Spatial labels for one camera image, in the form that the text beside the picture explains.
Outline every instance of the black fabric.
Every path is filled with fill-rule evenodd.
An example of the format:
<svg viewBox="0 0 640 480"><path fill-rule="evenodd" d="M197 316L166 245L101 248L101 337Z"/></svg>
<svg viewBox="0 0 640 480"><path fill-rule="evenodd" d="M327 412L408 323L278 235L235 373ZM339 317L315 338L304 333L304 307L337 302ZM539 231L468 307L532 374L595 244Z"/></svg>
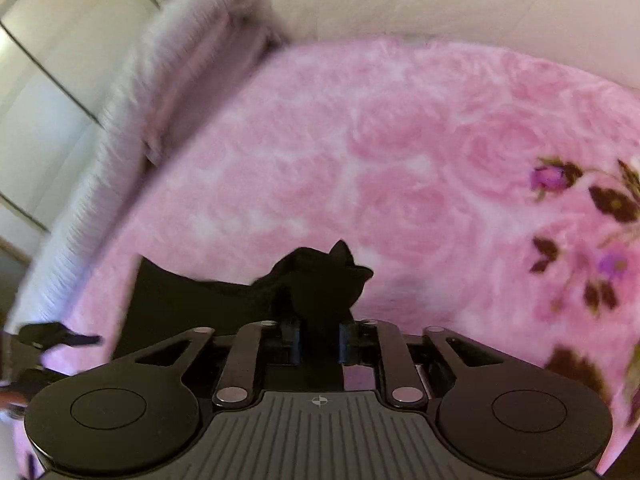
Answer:
<svg viewBox="0 0 640 480"><path fill-rule="evenodd" d="M143 258L112 358L197 326L232 335L251 322L298 320L306 384L312 386L313 377L319 376L325 384L338 387L342 384L338 326L353 319L350 308L372 276L372 270L355 265L343 241L328 254L298 248L251 285L198 282ZM274 369L272 376L283 373Z"/></svg>

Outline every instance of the silver screw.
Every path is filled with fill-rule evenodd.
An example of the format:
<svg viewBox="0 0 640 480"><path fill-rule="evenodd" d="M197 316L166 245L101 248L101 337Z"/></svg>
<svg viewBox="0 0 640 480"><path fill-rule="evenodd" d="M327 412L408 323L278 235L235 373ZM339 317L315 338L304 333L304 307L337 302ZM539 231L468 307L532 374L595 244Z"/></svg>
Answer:
<svg viewBox="0 0 640 480"><path fill-rule="evenodd" d="M248 395L249 393L244 388L238 388L237 386L228 386L226 388L222 388L216 394L216 397L222 402L229 402L230 404L233 404L234 402L245 400Z"/></svg>
<svg viewBox="0 0 640 480"><path fill-rule="evenodd" d="M396 388L391 393L391 396L398 402L418 402L424 397L424 394L418 389L412 386L403 386L402 388Z"/></svg>

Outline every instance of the black cloth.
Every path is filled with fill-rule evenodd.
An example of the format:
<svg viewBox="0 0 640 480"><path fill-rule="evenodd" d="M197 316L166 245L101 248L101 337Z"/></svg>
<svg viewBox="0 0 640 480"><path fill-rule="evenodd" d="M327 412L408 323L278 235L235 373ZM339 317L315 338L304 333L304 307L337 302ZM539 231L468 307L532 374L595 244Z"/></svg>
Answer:
<svg viewBox="0 0 640 480"><path fill-rule="evenodd" d="M191 280L143 258L112 358L198 326L232 335L251 322L297 320L308 376L319 374L338 386L338 327L353 320L350 308L372 276L355 265L343 241L329 253L298 248L251 285Z"/></svg>

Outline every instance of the purple rose bud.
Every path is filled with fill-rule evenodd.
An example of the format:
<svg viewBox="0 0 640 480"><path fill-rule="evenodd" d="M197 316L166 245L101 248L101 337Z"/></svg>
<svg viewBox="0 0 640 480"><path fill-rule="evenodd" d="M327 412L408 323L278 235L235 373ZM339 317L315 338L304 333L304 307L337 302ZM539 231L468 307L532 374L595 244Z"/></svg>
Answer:
<svg viewBox="0 0 640 480"><path fill-rule="evenodd" d="M604 274L607 279L622 278L628 269L629 262L623 253L610 252L598 263L598 270Z"/></svg>
<svg viewBox="0 0 640 480"><path fill-rule="evenodd" d="M531 189L535 191L561 191L568 187L562 168L543 166L531 173Z"/></svg>

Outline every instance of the pink floral bedsheet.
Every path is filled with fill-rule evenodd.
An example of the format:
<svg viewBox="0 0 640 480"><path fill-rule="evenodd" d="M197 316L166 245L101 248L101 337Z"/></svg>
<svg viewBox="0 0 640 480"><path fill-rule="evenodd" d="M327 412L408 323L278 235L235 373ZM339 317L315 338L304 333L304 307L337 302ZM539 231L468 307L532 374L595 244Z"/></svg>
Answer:
<svg viewBox="0 0 640 480"><path fill-rule="evenodd" d="M139 254L248 283L295 247L343 238L375 271L356 317L446 325L598 391L614 417L604 470L639 411L636 168L640 100L579 70L396 38L291 48L201 127L111 241L68 320L108 343L49 363L108 359Z"/></svg>

